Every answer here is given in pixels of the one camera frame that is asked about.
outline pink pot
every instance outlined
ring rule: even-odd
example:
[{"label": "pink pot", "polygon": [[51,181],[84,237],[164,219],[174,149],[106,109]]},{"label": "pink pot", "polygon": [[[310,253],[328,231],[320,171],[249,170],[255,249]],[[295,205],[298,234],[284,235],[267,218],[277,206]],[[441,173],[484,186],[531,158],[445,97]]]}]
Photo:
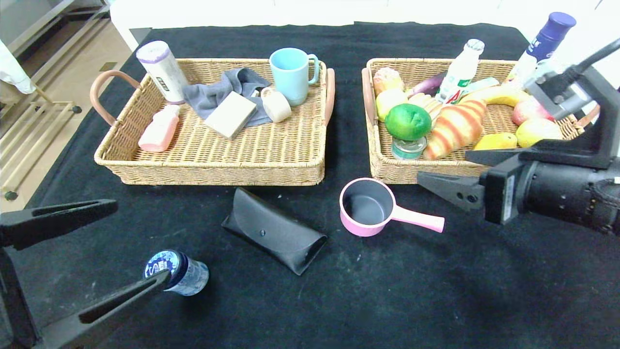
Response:
[{"label": "pink pot", "polygon": [[373,178],[354,179],[342,188],[340,220],[352,234],[361,237],[376,235],[392,219],[419,225],[438,233],[443,231],[445,221],[443,217],[398,206],[394,193],[384,183]]}]

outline gray cloth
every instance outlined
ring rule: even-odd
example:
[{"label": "gray cloth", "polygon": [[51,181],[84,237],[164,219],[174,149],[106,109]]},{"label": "gray cloth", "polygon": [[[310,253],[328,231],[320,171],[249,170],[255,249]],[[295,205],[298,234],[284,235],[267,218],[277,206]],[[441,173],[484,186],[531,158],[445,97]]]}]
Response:
[{"label": "gray cloth", "polygon": [[269,86],[269,81],[263,79],[250,68],[239,68],[222,73],[222,80],[211,85],[194,84],[183,87],[183,98],[202,119],[206,119],[218,107],[231,91],[256,103],[256,112],[247,121],[245,127],[270,122],[269,116],[263,109],[260,97],[251,97],[257,88]]}]

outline towel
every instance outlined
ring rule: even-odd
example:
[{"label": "towel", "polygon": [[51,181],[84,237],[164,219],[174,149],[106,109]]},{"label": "towel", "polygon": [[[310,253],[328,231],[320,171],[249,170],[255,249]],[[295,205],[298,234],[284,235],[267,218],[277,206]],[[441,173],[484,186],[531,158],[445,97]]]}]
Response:
[{"label": "towel", "polygon": [[193,110],[202,119],[206,119],[224,101],[224,98],[232,91],[246,97],[256,103],[256,112],[247,121],[245,127],[255,126],[271,122],[263,108],[260,97],[252,97],[252,93],[258,88],[269,86],[269,81],[263,79],[250,68],[227,70],[222,73],[220,82],[204,85],[194,84],[183,87],[185,102],[192,106]]},{"label": "towel", "polygon": [[19,65],[15,57],[0,40],[0,80],[15,85],[24,94],[31,94],[36,90],[28,75]]}]

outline black table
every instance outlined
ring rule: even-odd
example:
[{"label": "black table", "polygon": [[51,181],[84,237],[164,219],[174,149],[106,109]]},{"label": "black table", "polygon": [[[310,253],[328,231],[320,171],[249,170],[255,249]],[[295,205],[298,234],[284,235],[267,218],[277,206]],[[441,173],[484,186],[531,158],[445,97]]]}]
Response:
[{"label": "black table", "polygon": [[[141,277],[165,248],[204,261],[207,287],[164,293],[102,348],[620,347],[620,242],[534,214],[507,227],[462,212],[419,186],[391,186],[406,208],[446,217],[444,234],[390,223],[359,238],[338,217],[341,187],[370,175],[360,70],[374,57],[453,58],[467,39],[481,58],[514,60],[527,45],[494,25],[366,24],[152,31],[177,58],[268,57],[287,46],[336,71],[325,180],[247,188],[330,239],[298,277],[219,225],[232,187],[127,186],[93,161],[107,124],[90,111],[30,207],[109,198],[113,216],[12,253],[40,327]],[[141,79],[132,56],[123,71]],[[115,80],[101,100],[118,115],[132,93]]]}]

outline white bottle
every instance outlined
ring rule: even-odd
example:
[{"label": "white bottle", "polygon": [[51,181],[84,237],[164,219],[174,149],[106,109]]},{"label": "white bottle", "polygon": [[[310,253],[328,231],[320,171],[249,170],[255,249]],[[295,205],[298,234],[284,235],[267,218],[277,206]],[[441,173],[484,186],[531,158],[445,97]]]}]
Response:
[{"label": "white bottle", "polygon": [[484,51],[484,42],[478,39],[469,39],[463,52],[454,59],[443,78],[439,91],[435,96],[443,104],[456,104],[461,99],[461,93],[476,75],[478,59]]},{"label": "white bottle", "polygon": [[136,58],[151,75],[155,86],[168,102],[171,104],[185,103],[183,86],[187,85],[187,78],[167,43],[149,42],[136,51]]}]

